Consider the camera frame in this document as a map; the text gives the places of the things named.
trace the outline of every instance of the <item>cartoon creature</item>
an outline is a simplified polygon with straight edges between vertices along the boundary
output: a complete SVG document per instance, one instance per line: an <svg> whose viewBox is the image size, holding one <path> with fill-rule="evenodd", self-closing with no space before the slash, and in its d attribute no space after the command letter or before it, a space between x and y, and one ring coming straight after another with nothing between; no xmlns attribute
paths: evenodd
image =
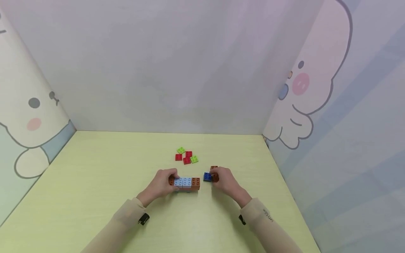
<svg viewBox="0 0 405 253"><path fill-rule="evenodd" d="M328 102L351 37L347 6L341 0L325 0L263 131L269 141L280 139L296 149L300 139L311 135L311 114Z"/></svg>
<svg viewBox="0 0 405 253"><path fill-rule="evenodd" d="M68 125L69 118L4 17L0 31L6 31L0 32L0 125L27 148L15 161L17 175L34 178L49 165L43 145Z"/></svg>

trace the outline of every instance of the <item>table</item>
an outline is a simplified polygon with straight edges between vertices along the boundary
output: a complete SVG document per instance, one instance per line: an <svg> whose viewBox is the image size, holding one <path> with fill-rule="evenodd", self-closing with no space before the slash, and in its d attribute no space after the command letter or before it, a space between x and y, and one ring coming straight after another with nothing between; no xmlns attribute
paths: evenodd
<svg viewBox="0 0 405 253"><path fill-rule="evenodd" d="M180 146L199 162L175 161ZM304 252L319 252L261 136L86 131L74 134L0 227L0 252L80 252L157 169L202 178L211 165L231 168ZM198 193L173 193L147 213L123 252L263 252L236 203L202 179Z"/></svg>

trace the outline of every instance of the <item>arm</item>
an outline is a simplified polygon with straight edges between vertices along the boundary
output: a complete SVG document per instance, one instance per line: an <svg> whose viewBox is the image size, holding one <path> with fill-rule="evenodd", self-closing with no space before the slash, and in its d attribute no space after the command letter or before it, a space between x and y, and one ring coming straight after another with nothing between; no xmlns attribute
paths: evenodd
<svg viewBox="0 0 405 253"><path fill-rule="evenodd" d="M233 198L241 207L241 214L251 231L256 235L267 253L301 253L297 244L272 219L270 212L259 201L243 189L228 168L212 168L211 173L219 175L219 181L213 185Z"/></svg>
<svg viewBox="0 0 405 253"><path fill-rule="evenodd" d="M158 170L154 179L136 198L127 200L113 215L107 225L91 240L82 253L116 253L127 232L145 213L146 207L156 198L164 197L177 187L168 183L169 176L179 178L177 169Z"/></svg>

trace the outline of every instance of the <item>pink cheek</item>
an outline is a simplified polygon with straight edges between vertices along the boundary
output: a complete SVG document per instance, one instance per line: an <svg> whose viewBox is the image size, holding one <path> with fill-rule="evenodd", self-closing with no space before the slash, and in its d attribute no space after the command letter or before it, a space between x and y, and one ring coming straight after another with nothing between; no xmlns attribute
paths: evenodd
<svg viewBox="0 0 405 253"><path fill-rule="evenodd" d="M42 121L40 118L30 119L30 121L28 121L28 124L27 124L27 129L28 129L28 131L35 131L41 126L41 124L42 124Z"/></svg>
<svg viewBox="0 0 405 253"><path fill-rule="evenodd" d="M309 75L307 73L300 73L292 82L292 92L299 96L304 94L309 86Z"/></svg>

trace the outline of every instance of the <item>sleeve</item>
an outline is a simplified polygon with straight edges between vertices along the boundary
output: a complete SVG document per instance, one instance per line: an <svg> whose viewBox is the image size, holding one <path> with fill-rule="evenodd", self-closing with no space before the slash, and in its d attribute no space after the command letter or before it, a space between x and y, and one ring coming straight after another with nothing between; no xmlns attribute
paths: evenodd
<svg viewBox="0 0 405 253"><path fill-rule="evenodd" d="M91 240L82 253L116 253L128 230L133 228L145 213L137 199L127 200L113 215L107 225Z"/></svg>
<svg viewBox="0 0 405 253"><path fill-rule="evenodd" d="M302 253L293 239L272 219L259 199L252 199L241 215L267 253Z"/></svg>

